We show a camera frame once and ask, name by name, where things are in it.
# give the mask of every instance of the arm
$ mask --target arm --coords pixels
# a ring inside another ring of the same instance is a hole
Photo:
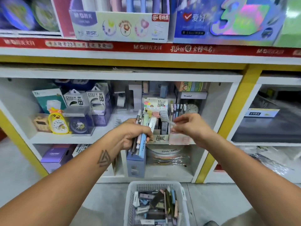
[[[151,129],[135,124],[135,119],[129,119],[111,130],[74,159],[0,208],[0,225],[69,225],[120,150],[130,148],[132,138],[141,133],[152,137]]]
[[[262,220],[270,226],[301,224],[301,189],[274,173],[214,132],[199,114],[174,120],[183,133],[208,150],[237,184]]]

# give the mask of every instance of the forearm tattoo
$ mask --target forearm tattoo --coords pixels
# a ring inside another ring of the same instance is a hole
[[[111,157],[110,157],[109,153],[107,152],[107,150],[102,150],[97,164],[99,164],[99,167],[104,167],[104,166],[108,166],[111,164]]]

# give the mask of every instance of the teal box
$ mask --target teal box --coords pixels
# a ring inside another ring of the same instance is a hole
[[[60,88],[34,90],[34,96],[37,98],[44,113],[49,114],[51,107],[55,109],[66,109],[66,102]]]

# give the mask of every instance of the tiled floor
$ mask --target tiled floor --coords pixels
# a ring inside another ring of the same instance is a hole
[[[36,183],[40,177],[5,139],[0,143],[0,206]],[[183,183],[191,226],[202,226],[209,220],[222,224],[247,211],[251,206],[234,184]],[[96,184],[83,203],[72,226],[123,225],[128,184]]]

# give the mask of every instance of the yellow duck alarm clock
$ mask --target yellow duck alarm clock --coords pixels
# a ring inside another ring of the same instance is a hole
[[[68,134],[69,133],[69,127],[67,125],[67,122],[65,121],[62,110],[55,109],[51,107],[49,110],[50,115],[48,116],[48,122],[50,129],[55,134]]]

